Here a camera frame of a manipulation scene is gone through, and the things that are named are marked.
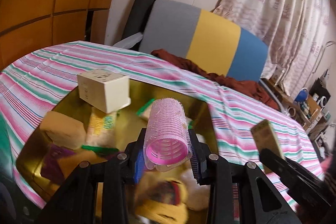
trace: striped tablecloth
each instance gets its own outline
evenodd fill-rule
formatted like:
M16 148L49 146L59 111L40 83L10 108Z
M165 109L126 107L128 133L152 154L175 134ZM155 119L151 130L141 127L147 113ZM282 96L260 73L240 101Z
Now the striped tablecloth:
M258 151L250 128L263 119L271 121L286 157L322 177L316 153L301 126L294 120L248 96L219 86L194 73L181 70L149 54L76 41L32 52L9 65L0 74L0 119L5 121L12 159L46 112L77 86L77 74L107 69L206 101L212 117L218 150L230 162L254 161L260 168ZM16 183L39 207L45 202L20 176ZM275 174L268 175L285 200L295 202Z

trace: gold tray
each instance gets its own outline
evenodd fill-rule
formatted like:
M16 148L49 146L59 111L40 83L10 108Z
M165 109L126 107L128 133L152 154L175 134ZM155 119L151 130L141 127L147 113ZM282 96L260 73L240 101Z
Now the gold tray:
M139 108L152 98L171 97L181 102L185 115L194 121L195 132L204 136L211 152L218 153L211 116L206 102L135 80L130 80L130 97L131 104L120 111L115 122L116 147L120 151L125 150L128 143L136 141L140 130L147 126L147 121L136 114ZM85 130L87 130L91 115L91 105L79 98L78 88L75 88L64 97L53 110L83 122ZM49 201L59 187L40 175L43 158L48 152L50 143L50 138L37 128L16 160L16 167L20 174L45 201ZM179 178L179 174L183 170L184 165L181 165L162 173L162 176ZM206 210L205 213L204 211L189 211L188 222L205 223L205 220Z

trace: brown blanket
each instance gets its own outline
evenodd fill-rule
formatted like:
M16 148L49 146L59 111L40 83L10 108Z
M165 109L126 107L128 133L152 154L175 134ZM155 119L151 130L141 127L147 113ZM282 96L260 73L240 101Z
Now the brown blanket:
M247 96L250 96L265 105L268 105L271 108L278 110L278 105L276 102L268 95L268 93L256 82L254 81L237 81L231 77L225 77L224 75L218 75L216 73L206 73L194 62L184 59L173 54L170 54L166 50L154 50L152 55L168 61L169 63L191 72L194 72L198 75L201 75L205 78L208 78L211 81L217 82L220 85L227 86L233 90L236 90L240 93L243 93Z

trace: tape roll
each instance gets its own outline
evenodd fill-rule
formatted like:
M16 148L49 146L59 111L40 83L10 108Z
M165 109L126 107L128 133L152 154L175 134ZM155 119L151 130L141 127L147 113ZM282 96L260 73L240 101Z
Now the tape roll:
M321 99L320 99L320 106L325 107L326 104L327 104L327 97L322 96Z
M287 113L288 113L288 116L290 116L291 118L293 118L296 114L296 109L294 107L289 107L287 109Z

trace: curtain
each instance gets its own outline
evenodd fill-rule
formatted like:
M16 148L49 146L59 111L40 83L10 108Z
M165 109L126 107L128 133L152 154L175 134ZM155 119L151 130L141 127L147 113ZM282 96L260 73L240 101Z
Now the curtain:
M250 31L268 46L262 73L285 69L281 87L293 98L308 80L329 20L329 0L221 0L214 13Z

